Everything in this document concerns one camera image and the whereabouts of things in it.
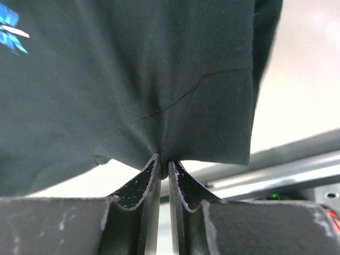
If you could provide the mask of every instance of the scratch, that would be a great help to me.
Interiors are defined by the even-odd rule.
[[[19,255],[20,253],[20,237],[18,232],[16,231],[15,225],[12,222],[12,220],[14,220],[17,217],[20,216],[25,216],[30,212],[30,210],[24,211],[24,212],[19,212],[16,214],[12,214],[10,216],[8,216],[7,218],[7,223],[10,226],[10,229],[12,230],[13,236],[14,236],[14,248],[13,248],[13,255]]]
[[[65,222],[66,222],[66,218],[69,212],[75,210],[75,206],[71,207],[69,210],[67,210],[64,214],[63,214],[63,218],[61,220],[61,222],[59,223],[59,230],[63,231],[65,229]]]

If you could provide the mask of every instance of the gray surface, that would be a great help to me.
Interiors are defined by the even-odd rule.
[[[0,198],[1,255],[95,255],[108,199]]]

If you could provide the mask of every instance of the blue print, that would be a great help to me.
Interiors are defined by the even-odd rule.
[[[0,3],[0,43],[6,45],[14,54],[17,54],[16,48],[28,54],[27,50],[22,47],[19,39],[3,27],[15,28],[18,21],[19,15]]]

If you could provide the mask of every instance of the dark green t-shirt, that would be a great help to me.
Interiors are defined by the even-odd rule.
[[[247,164],[282,0],[0,2],[0,196],[110,159]]]

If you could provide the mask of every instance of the metal rail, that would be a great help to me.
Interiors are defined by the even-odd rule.
[[[247,199],[340,182],[340,151],[211,182],[220,197]]]

